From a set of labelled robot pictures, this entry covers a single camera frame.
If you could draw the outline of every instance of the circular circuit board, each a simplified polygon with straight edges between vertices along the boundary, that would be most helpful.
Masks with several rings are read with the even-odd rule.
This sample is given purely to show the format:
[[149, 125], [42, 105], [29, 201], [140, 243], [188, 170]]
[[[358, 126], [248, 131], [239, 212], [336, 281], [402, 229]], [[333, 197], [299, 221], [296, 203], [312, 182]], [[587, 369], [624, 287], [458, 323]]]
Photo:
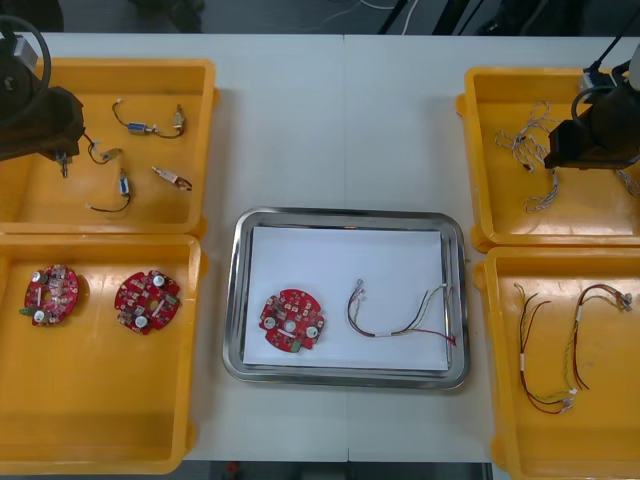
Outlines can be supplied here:
[[20, 313], [36, 327], [57, 325], [78, 301], [78, 277], [65, 265], [52, 265], [31, 277]]
[[321, 311], [320, 304], [307, 292], [283, 290], [267, 300], [260, 315], [260, 328], [267, 331], [265, 338], [279, 350], [311, 350], [325, 325]]
[[116, 294], [118, 320], [128, 329], [147, 335], [166, 327], [180, 308], [180, 286], [157, 270], [138, 272], [127, 278]]

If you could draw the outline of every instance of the electrical wire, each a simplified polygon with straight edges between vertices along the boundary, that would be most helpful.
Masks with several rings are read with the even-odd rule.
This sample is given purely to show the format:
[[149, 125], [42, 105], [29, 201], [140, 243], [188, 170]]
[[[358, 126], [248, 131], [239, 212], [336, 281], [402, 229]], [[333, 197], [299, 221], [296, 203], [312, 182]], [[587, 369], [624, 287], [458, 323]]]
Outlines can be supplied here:
[[614, 302], [609, 300], [607, 303], [615, 306], [618, 310], [625, 310], [627, 312], [631, 311], [631, 301], [632, 301], [631, 294], [630, 293], [623, 294], [622, 292], [611, 287], [610, 285], [606, 285], [604, 283], [597, 283], [595, 285], [591, 285], [585, 288], [580, 293], [580, 296], [578, 297], [578, 302], [576, 304], [574, 317], [573, 317], [572, 339], [571, 338], [569, 339], [570, 343], [571, 343], [571, 340], [573, 340], [573, 361], [572, 361], [573, 377], [576, 385], [580, 390], [582, 390], [583, 388], [586, 388], [587, 390], [589, 390], [589, 386], [584, 382], [584, 380], [580, 376], [580, 371], [578, 369], [578, 330], [580, 326], [580, 320], [582, 319], [582, 308], [585, 305], [585, 303], [587, 303], [587, 301], [591, 300], [592, 298], [599, 298], [599, 299], [603, 298], [601, 295], [595, 295], [593, 297], [585, 298], [586, 294], [592, 290], [604, 290], [609, 295], [611, 295], [614, 299]]
[[[543, 107], [544, 111], [538, 114], [538, 110]], [[520, 131], [513, 137], [500, 130], [496, 133], [494, 141], [499, 147], [511, 151], [511, 156], [529, 173], [535, 171], [535, 163], [538, 162], [544, 167], [544, 159], [549, 154], [549, 149], [540, 145], [532, 130], [539, 129], [547, 134], [551, 133], [545, 123], [559, 123], [558, 120], [550, 118], [551, 106], [548, 102], [536, 102], [529, 114], [529, 119]], [[524, 201], [524, 209], [527, 213], [534, 213], [549, 208], [558, 195], [559, 178], [557, 169], [551, 169], [552, 187], [551, 191], [542, 197], [529, 197]]]
[[[527, 344], [529, 342], [529, 337], [531, 335], [531, 329], [533, 328], [533, 323], [535, 321], [536, 315], [542, 306], [550, 304], [550, 301], [544, 301], [538, 303], [531, 313], [531, 318], [528, 322], [527, 326], [527, 311], [529, 304], [531, 301], [538, 296], [537, 293], [527, 297], [524, 288], [521, 285], [515, 283], [514, 286], [520, 292], [521, 300], [522, 300], [522, 309], [520, 310], [520, 383], [522, 384], [522, 388], [527, 396], [527, 400], [529, 403], [533, 405], [537, 410], [548, 413], [550, 415], [559, 415], [561, 413], [566, 412], [573, 406], [573, 397], [571, 396], [573, 392], [558, 392], [552, 395], [540, 396], [534, 394], [529, 390], [527, 385], [527, 378], [525, 375], [525, 352], [527, 348]], [[559, 410], [548, 410], [548, 407], [557, 406], [561, 407]]]
[[411, 5], [411, 8], [409, 9], [409, 14], [407, 15], [407, 19], [404, 22], [404, 28], [402, 29], [401, 35], [405, 35], [407, 33], [407, 30], [409, 29], [409, 23], [411, 22], [411, 16], [413, 15], [413, 12], [418, 6], [419, 2], [420, 0], [413, 0], [413, 5]]
[[89, 142], [89, 147], [87, 148], [87, 153], [89, 154], [89, 157], [91, 157], [91, 160], [93, 160], [93, 163], [97, 163], [98, 165], [106, 165], [107, 163], [109, 163], [109, 160], [106, 161], [102, 161], [102, 160], [97, 160], [94, 156], [93, 156], [93, 151], [96, 147], [96, 143], [91, 140], [91, 138], [89, 137], [89, 135], [85, 133], [82, 134], [82, 136], [84, 138], [87, 139], [87, 141]]
[[629, 27], [631, 27], [631, 25], [633, 25], [633, 22], [636, 20], [638, 15], [640, 15], [640, 7], [636, 8], [635, 12], [633, 12], [631, 17], [629, 17], [629, 20], [627, 20], [627, 23], [625, 23], [624, 26], [622, 27], [622, 29], [620, 29], [620, 32], [618, 33], [618, 35], [616, 35], [616, 38], [613, 39], [613, 41], [609, 44], [609, 46], [606, 48], [604, 53], [602, 55], [600, 55], [600, 58], [598, 58], [595, 62], [593, 62], [591, 64], [591, 66], [588, 68], [588, 70], [598, 70], [598, 69], [600, 69], [600, 66], [602, 65], [602, 61], [606, 58], [607, 55], [609, 55], [609, 52], [611, 52], [611, 50], [613, 50], [613, 48], [618, 44], [618, 42], [624, 36], [624, 34], [627, 32]]
[[360, 0], [360, 3], [369, 8], [374, 8], [376, 10], [393, 10], [394, 8], [394, 7], [383, 7], [380, 5], [374, 5], [373, 3], [366, 2], [365, 0]]
[[[116, 117], [116, 120], [118, 121], [118, 123], [120, 123], [120, 125], [129, 128], [129, 124], [124, 122], [121, 118], [120, 115], [118, 115], [118, 105], [120, 105], [121, 103], [121, 99], [116, 100], [113, 105], [111, 105], [111, 110], [113, 111], [113, 115]], [[151, 127], [150, 131], [147, 131], [145, 133], [151, 133], [152, 135], [155, 135], [156, 137], [160, 137], [160, 138], [165, 138], [167, 140], [173, 140], [175, 138], [179, 138], [182, 135], [184, 135], [184, 128], [179, 128], [176, 129], [177, 132], [174, 135], [165, 135], [162, 134], [158, 131], [157, 127], [154, 125], [153, 127]]]
[[437, 288], [429, 291], [427, 290], [424, 294], [424, 296], [422, 297], [422, 301], [420, 302], [420, 307], [418, 308], [418, 311], [416, 312], [415, 317], [413, 318], [413, 320], [404, 328], [400, 329], [400, 330], [396, 330], [396, 331], [392, 331], [392, 332], [386, 332], [386, 333], [372, 333], [372, 332], [368, 332], [366, 330], [364, 330], [362, 327], [360, 327], [358, 325], [358, 314], [360, 312], [360, 295], [362, 295], [363, 293], [365, 293], [364, 288], [362, 288], [362, 285], [364, 284], [364, 282], [362, 280], [358, 280], [357, 284], [356, 284], [356, 288], [354, 289], [353, 293], [351, 294], [351, 297], [349, 298], [349, 302], [347, 303], [347, 320], [349, 322], [349, 325], [351, 325], [351, 327], [358, 332], [360, 335], [364, 336], [364, 337], [369, 337], [369, 338], [376, 338], [376, 337], [397, 337], [400, 335], [408, 335], [410, 333], [428, 333], [428, 334], [432, 334], [432, 335], [438, 335], [442, 338], [444, 338], [445, 340], [447, 340], [447, 342], [449, 342], [451, 345], [453, 345], [454, 347], [456, 346], [456, 339], [453, 335], [445, 335], [444, 333], [441, 332], [437, 332], [435, 330], [428, 330], [428, 329], [424, 329], [424, 328], [420, 328], [420, 324], [422, 323], [422, 320], [427, 312], [427, 309], [429, 308], [429, 305], [431, 304], [431, 300], [433, 299], [434, 295], [439, 291], [439, 290], [444, 290], [447, 288], [446, 284], [442, 284], [439, 285]]
[[458, 35], [462, 35], [462, 32], [464, 32], [464, 29], [467, 28], [467, 25], [469, 25], [469, 22], [475, 16], [475, 14], [478, 13], [478, 10], [480, 10], [480, 7], [482, 6], [483, 3], [484, 3], [484, 0], [480, 0], [478, 2], [478, 4], [476, 5], [476, 8], [473, 9], [471, 14], [467, 17], [465, 22], [462, 24], [462, 28], [460, 28], [460, 30], [458, 31]]
[[33, 97], [31, 97], [31, 99], [24, 107], [22, 107], [22, 109], [18, 110], [16, 113], [10, 115], [5, 119], [0, 120], [0, 128], [6, 128], [9, 125], [12, 125], [29, 115], [29, 113], [31, 113], [33, 109], [36, 108], [47, 95], [49, 82], [51, 80], [51, 53], [49, 52], [47, 42], [45, 41], [40, 31], [26, 20], [23, 20], [19, 17], [14, 17], [12, 15], [0, 15], [0, 23], [2, 22], [13, 23], [30, 32], [35, 37], [38, 45], [40, 46], [43, 62], [42, 79], [40, 80], [40, 85], [38, 86]]
[[102, 212], [102, 213], [118, 213], [118, 212], [122, 212], [131, 203], [131, 195], [130, 194], [126, 195], [125, 198], [127, 199], [127, 202], [121, 208], [118, 208], [118, 209], [115, 209], [115, 210], [109, 210], [108, 208], [97, 208], [97, 207], [94, 207], [93, 205], [89, 205], [89, 204], [87, 204], [87, 208], [89, 210], [93, 210], [94, 212]]

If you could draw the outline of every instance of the white cable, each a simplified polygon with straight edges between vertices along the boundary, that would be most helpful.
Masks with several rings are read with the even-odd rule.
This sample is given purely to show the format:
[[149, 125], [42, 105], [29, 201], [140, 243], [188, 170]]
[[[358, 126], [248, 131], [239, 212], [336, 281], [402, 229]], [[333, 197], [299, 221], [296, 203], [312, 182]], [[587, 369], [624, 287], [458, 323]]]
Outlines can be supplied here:
[[375, 8], [376, 10], [393, 10], [394, 7], [381, 7], [380, 5], [374, 5], [373, 3], [365, 2], [365, 0], [360, 0], [360, 3], [366, 5], [369, 8]]
[[411, 10], [409, 10], [409, 15], [407, 15], [407, 19], [404, 22], [404, 28], [402, 29], [402, 35], [404, 35], [405, 33], [407, 33], [407, 29], [409, 28], [409, 22], [411, 22], [411, 15], [413, 15], [413, 11], [416, 9], [416, 7], [418, 6], [418, 2], [420, 0], [414, 0], [413, 1], [413, 5], [411, 5]]

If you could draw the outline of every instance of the black wire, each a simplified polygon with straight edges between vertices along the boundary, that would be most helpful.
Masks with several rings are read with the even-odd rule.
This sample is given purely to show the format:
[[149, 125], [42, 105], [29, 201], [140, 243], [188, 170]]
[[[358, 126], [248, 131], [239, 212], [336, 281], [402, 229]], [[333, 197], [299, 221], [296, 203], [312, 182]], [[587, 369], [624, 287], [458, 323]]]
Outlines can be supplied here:
[[123, 211], [125, 208], [127, 208], [130, 203], [131, 203], [131, 195], [127, 195], [127, 203], [125, 203], [122, 208], [118, 208], [117, 210], [109, 210], [109, 209], [106, 209], [106, 208], [96, 208], [96, 207], [94, 207], [92, 205], [89, 205], [89, 209], [93, 210], [94, 212], [118, 213], [118, 212]]
[[620, 33], [618, 33], [616, 38], [613, 39], [613, 41], [609, 44], [609, 46], [603, 52], [603, 54], [600, 55], [600, 58], [598, 58], [598, 60], [596, 60], [591, 64], [591, 66], [589, 67], [589, 70], [598, 70], [600, 68], [600, 65], [602, 65], [602, 61], [606, 58], [607, 55], [609, 55], [609, 52], [613, 50], [613, 47], [615, 47], [618, 44], [620, 39], [624, 36], [624, 34], [629, 29], [629, 27], [631, 27], [631, 25], [633, 24], [635, 19], [638, 17], [638, 15], [640, 15], [640, 7], [636, 8], [636, 11], [633, 12], [633, 15], [631, 15], [631, 17], [629, 17], [629, 20], [627, 20], [627, 23], [625, 23], [625, 25], [622, 27], [622, 29], [620, 30]]
[[89, 147], [87, 148], [87, 153], [91, 157], [91, 160], [93, 160], [93, 163], [97, 163], [98, 165], [106, 165], [107, 163], [109, 163], [108, 161], [101, 162], [101, 161], [96, 160], [96, 158], [93, 156], [93, 148], [96, 146], [96, 143], [93, 140], [91, 140], [89, 135], [87, 135], [86, 133], [83, 133], [82, 136], [84, 138], [86, 138], [87, 141], [89, 142]]
[[389, 16], [382, 24], [382, 27], [380, 27], [380, 31], [378, 31], [378, 35], [387, 34], [387, 32], [389, 31], [393, 23], [396, 21], [398, 16], [402, 13], [402, 10], [404, 10], [404, 7], [407, 6], [407, 3], [408, 3], [408, 0], [398, 0], [398, 2], [393, 7], [393, 10], [391, 10], [391, 13], [389, 13]]
[[571, 118], [573, 118], [573, 121], [580, 125], [582, 128], [587, 128], [587, 126], [578, 116], [578, 105], [580, 104], [580, 100], [591, 93], [601, 92], [605, 90], [609, 91], [613, 90], [614, 88], [615, 87], [612, 85], [598, 85], [597, 87], [587, 88], [586, 90], [583, 90], [578, 95], [576, 95], [576, 98], [574, 98], [573, 102], [571, 103]]
[[172, 140], [172, 139], [174, 139], [174, 138], [181, 137], [183, 133], [184, 133], [184, 130], [183, 130], [183, 129], [180, 129], [180, 130], [178, 131], [178, 133], [176, 133], [175, 135], [163, 135], [163, 134], [161, 134], [160, 132], [155, 132], [155, 131], [153, 132], [153, 134], [154, 134], [155, 136], [160, 137], [160, 138], [166, 138], [167, 140]]
[[113, 105], [111, 105], [111, 110], [113, 110], [113, 114], [115, 115], [116, 120], [118, 120], [118, 122], [120, 122], [120, 125], [128, 127], [129, 125], [124, 123], [122, 120], [120, 120], [120, 117], [118, 116], [118, 112], [116, 111], [116, 108], [118, 107], [118, 105], [120, 105], [120, 104], [118, 102], [115, 102]]
[[462, 28], [458, 32], [458, 35], [462, 35], [462, 32], [464, 32], [464, 29], [467, 28], [467, 25], [469, 25], [469, 22], [475, 16], [475, 14], [478, 13], [478, 10], [480, 10], [480, 7], [482, 6], [483, 3], [484, 3], [484, 0], [480, 0], [478, 2], [478, 5], [476, 5], [476, 8], [473, 9], [473, 11], [471, 12], [471, 15], [469, 15], [469, 17], [467, 17], [465, 22], [462, 24]]
[[14, 17], [12, 15], [0, 15], [0, 22], [10, 22], [15, 25], [19, 25], [28, 32], [32, 33], [36, 38], [38, 45], [40, 46], [40, 50], [42, 51], [42, 61], [44, 63], [44, 67], [42, 69], [42, 79], [40, 80], [40, 86], [38, 87], [38, 90], [36, 90], [35, 95], [31, 97], [31, 100], [29, 100], [29, 102], [24, 107], [22, 107], [21, 110], [18, 110], [9, 118], [5, 118], [4, 120], [0, 121], [0, 128], [6, 128], [9, 125], [17, 122], [18, 120], [26, 117], [44, 99], [49, 89], [49, 81], [51, 80], [51, 53], [49, 52], [49, 47], [47, 47], [47, 42], [45, 42], [42, 34], [36, 27], [31, 25], [26, 20], [23, 20], [19, 17]]
[[[120, 116], [118, 115], [118, 111], [116, 110], [118, 108], [118, 105], [120, 105], [118, 102], [115, 102], [113, 105], [111, 105], [111, 110], [113, 110], [113, 115], [116, 117], [116, 120], [118, 120], [118, 122], [120, 122], [120, 125], [129, 128], [129, 124], [123, 122], [122, 119], [120, 118]], [[164, 135], [164, 134], [162, 134], [162, 133], [160, 133], [158, 131], [155, 131], [155, 130], [153, 132], [151, 132], [151, 133], [153, 133], [156, 137], [165, 138], [167, 140], [173, 140], [175, 138], [181, 137], [184, 134], [184, 128], [181, 128], [178, 131], [178, 133], [176, 133], [175, 135]]]

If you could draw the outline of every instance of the table surface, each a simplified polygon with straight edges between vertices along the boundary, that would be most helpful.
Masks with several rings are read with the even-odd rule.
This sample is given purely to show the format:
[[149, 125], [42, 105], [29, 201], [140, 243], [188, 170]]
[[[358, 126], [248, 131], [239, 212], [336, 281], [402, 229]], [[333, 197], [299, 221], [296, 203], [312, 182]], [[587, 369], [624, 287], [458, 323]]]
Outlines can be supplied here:
[[[493, 418], [479, 293], [471, 371], [448, 393], [247, 384], [221, 359], [232, 229], [258, 206], [442, 212], [482, 259], [454, 101], [472, 66], [584, 67], [610, 39], [49, 34], [54, 56], [216, 64], [193, 379], [194, 460], [486, 462]], [[607, 59], [630, 58], [625, 39]]]

